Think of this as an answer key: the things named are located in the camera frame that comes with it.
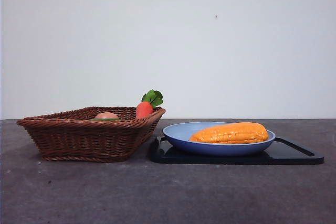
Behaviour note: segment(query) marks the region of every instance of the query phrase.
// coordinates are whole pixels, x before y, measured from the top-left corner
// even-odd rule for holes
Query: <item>plastic vegetable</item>
[[[202,129],[190,137],[190,141],[214,144],[247,144],[267,139],[265,127],[251,122],[216,125]]]
[[[145,118],[146,116],[152,114],[153,109],[163,103],[162,98],[162,94],[158,90],[151,89],[147,94],[144,94],[141,99],[141,103],[137,106],[135,119]]]

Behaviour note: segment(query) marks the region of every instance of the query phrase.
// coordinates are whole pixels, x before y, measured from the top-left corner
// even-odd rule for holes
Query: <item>black cutting board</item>
[[[251,156],[207,156],[182,151],[163,136],[157,137],[149,149],[149,158],[164,164],[227,164],[227,165],[316,165],[323,164],[323,155],[290,140],[276,137],[264,151]]]

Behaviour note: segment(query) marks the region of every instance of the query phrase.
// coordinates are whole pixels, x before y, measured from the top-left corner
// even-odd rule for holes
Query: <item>wicker basket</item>
[[[34,140],[44,160],[121,162],[153,134],[165,109],[135,119],[135,107],[88,107],[17,121]],[[88,121],[112,112],[121,120]]]

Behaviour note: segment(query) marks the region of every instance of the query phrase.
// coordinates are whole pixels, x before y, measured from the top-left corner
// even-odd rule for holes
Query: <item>blue bowl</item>
[[[210,156],[246,156],[262,152],[271,145],[275,134],[267,130],[268,140],[250,144],[210,144],[189,141],[195,132],[223,122],[192,122],[179,123],[167,126],[163,129],[165,138],[176,148],[186,152],[210,155]]]

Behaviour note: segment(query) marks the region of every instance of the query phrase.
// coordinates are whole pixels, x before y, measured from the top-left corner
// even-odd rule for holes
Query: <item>dark gray table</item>
[[[336,120],[253,120],[324,155],[321,165],[157,164],[152,138],[122,163],[42,161],[1,121],[1,223],[336,223]]]

